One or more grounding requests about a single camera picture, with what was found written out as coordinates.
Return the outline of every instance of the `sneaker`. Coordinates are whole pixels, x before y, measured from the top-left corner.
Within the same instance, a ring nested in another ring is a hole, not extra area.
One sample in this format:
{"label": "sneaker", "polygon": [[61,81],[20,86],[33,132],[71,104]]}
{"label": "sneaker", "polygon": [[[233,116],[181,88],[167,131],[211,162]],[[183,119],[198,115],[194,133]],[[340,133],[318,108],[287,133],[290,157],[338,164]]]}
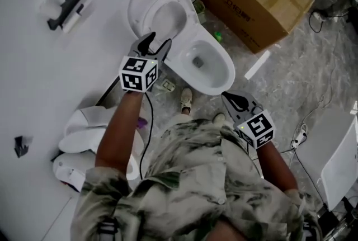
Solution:
{"label": "sneaker", "polygon": [[218,113],[218,114],[213,118],[213,124],[214,124],[215,126],[223,126],[225,120],[226,120],[225,114],[223,114],[223,113]]}
{"label": "sneaker", "polygon": [[183,111],[184,108],[187,108],[189,109],[190,112],[191,102],[192,102],[192,91],[190,90],[190,88],[186,87],[181,92],[181,97],[180,97],[181,110]]}

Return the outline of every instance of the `floor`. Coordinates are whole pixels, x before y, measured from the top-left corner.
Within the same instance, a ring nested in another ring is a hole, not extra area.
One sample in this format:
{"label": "floor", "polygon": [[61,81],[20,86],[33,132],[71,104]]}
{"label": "floor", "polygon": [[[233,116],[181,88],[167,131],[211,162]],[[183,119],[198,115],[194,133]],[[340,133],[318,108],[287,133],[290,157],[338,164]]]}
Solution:
{"label": "floor", "polygon": [[[316,5],[317,3],[322,5],[331,2],[316,0]],[[252,54],[225,24],[208,11],[207,21],[203,24],[211,34],[215,31],[222,33],[222,46],[232,58],[236,70],[232,89],[251,93],[271,113],[277,128],[274,144],[279,151],[290,149],[290,141],[297,124],[317,107],[321,99],[319,109],[305,121],[309,129],[322,114],[321,107],[336,107],[350,112],[358,98],[358,34],[350,23],[345,22],[345,18],[339,18],[337,22],[326,21],[322,31],[316,34],[311,30],[308,18],[309,14],[289,36],[268,48],[271,56],[250,80],[246,80],[244,75],[262,53]],[[319,29],[317,22],[312,22],[312,26]],[[172,93],[165,93],[154,87],[149,93],[154,107],[154,126],[152,141],[143,159],[143,172],[146,171],[151,156],[160,149],[160,128],[179,112],[180,92],[186,86],[186,83],[165,65],[162,70],[160,79],[169,79],[176,85],[176,89]],[[117,84],[102,105],[116,105],[122,95],[120,85]],[[150,121],[150,108],[146,99],[143,101],[143,109],[145,113],[142,116]],[[206,96],[194,91],[194,118],[211,119],[218,112],[226,112],[220,96]],[[146,143],[148,129],[142,131],[141,135]],[[283,157],[288,161],[291,155],[289,152],[283,154]],[[300,188],[316,195],[315,189],[295,159],[292,170]],[[138,182],[139,180],[132,181],[130,185],[135,186]],[[352,191],[349,196],[358,195],[358,183],[355,188],[356,192]]]}

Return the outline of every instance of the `cardboard box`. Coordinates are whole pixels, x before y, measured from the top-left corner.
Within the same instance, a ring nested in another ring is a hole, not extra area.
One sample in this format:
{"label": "cardboard box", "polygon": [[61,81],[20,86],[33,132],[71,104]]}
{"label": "cardboard box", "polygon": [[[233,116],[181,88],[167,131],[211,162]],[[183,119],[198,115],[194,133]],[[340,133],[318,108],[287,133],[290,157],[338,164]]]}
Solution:
{"label": "cardboard box", "polygon": [[314,0],[202,0],[257,53],[287,36]]}

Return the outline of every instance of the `toilet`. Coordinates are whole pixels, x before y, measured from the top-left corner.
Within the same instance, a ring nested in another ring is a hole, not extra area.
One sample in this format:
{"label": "toilet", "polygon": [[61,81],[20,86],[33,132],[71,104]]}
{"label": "toilet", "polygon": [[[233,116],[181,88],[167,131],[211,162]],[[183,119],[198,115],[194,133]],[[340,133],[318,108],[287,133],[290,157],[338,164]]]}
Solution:
{"label": "toilet", "polygon": [[199,23],[191,0],[130,0],[128,22],[137,37],[156,32],[150,45],[152,51],[172,39],[164,63],[192,88],[219,95],[232,86],[234,64]]}
{"label": "toilet", "polygon": [[[58,144],[58,148],[64,154],[57,157],[54,162],[54,173],[59,180],[81,189],[84,172],[88,168],[79,168],[79,165],[84,162],[86,165],[91,164],[88,160],[94,159],[93,153],[97,153],[98,146],[116,108],[105,109],[101,106],[93,106],[76,110],[72,114],[65,126],[64,138]],[[136,130],[126,173],[128,181],[139,177],[139,157],[143,149],[143,139]]]}

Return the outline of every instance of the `black cable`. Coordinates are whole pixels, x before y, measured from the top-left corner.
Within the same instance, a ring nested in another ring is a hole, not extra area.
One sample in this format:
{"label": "black cable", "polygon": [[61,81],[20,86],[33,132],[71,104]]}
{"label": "black cable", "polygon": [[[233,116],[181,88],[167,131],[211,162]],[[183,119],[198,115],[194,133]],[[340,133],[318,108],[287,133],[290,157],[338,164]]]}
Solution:
{"label": "black cable", "polygon": [[150,104],[150,111],[152,112],[152,122],[150,123],[150,130],[149,130],[149,138],[148,138],[148,142],[147,142],[147,145],[145,146],[144,148],[144,151],[143,151],[143,154],[142,154],[142,157],[140,158],[140,162],[139,162],[139,174],[140,174],[140,179],[143,179],[143,176],[142,176],[142,161],[143,161],[143,158],[144,158],[144,155],[145,155],[145,152],[147,151],[147,148],[149,146],[149,143],[150,143],[150,139],[152,137],[152,130],[153,130],[153,121],[154,121],[154,112],[153,112],[153,105],[152,105],[152,102],[150,101],[149,97],[148,97],[148,94],[145,93],[145,96],[147,97],[148,99],[148,102]]}
{"label": "black cable", "polygon": [[279,154],[287,153],[287,152],[290,152],[290,151],[292,151],[292,150],[294,150],[294,149],[285,150],[284,152],[279,152]]}
{"label": "black cable", "polygon": [[[314,13],[322,13],[324,11],[322,10],[313,10],[308,18],[308,24],[309,24],[309,27],[315,32],[315,33],[320,33],[321,30],[322,30],[322,26],[323,26],[323,23],[324,21],[321,21],[321,26],[319,27],[319,30],[316,31],[315,29],[312,28],[312,25],[311,25],[311,17],[313,16]],[[348,13],[346,13],[345,15],[337,15],[337,16],[328,16],[328,15],[324,15],[324,17],[328,17],[328,18],[334,18],[334,17],[343,17],[343,16],[347,16]]]}
{"label": "black cable", "polygon": [[351,200],[353,197],[358,197],[358,195],[351,196],[350,198],[348,198],[348,200]]}
{"label": "black cable", "polygon": [[296,153],[296,149],[293,148],[293,151],[294,151],[294,153],[295,153],[295,155],[296,155],[296,157],[297,157],[297,160],[300,162],[302,168],[304,169],[304,171],[305,171],[306,174],[308,175],[309,179],[312,181],[312,184],[313,184],[315,190],[317,190],[317,193],[318,193],[318,195],[320,196],[320,198],[321,198],[321,200],[322,200],[322,202],[323,202],[323,206],[324,206],[324,207],[327,207],[327,205],[324,203],[324,200],[323,200],[322,195],[319,193],[318,189],[316,188],[316,186],[315,186],[315,184],[314,184],[314,182],[313,182],[313,179],[312,179],[311,176],[308,174],[308,172],[307,172],[306,169],[304,168],[302,162],[301,162],[300,159],[298,158],[298,155],[297,155],[297,153]]}

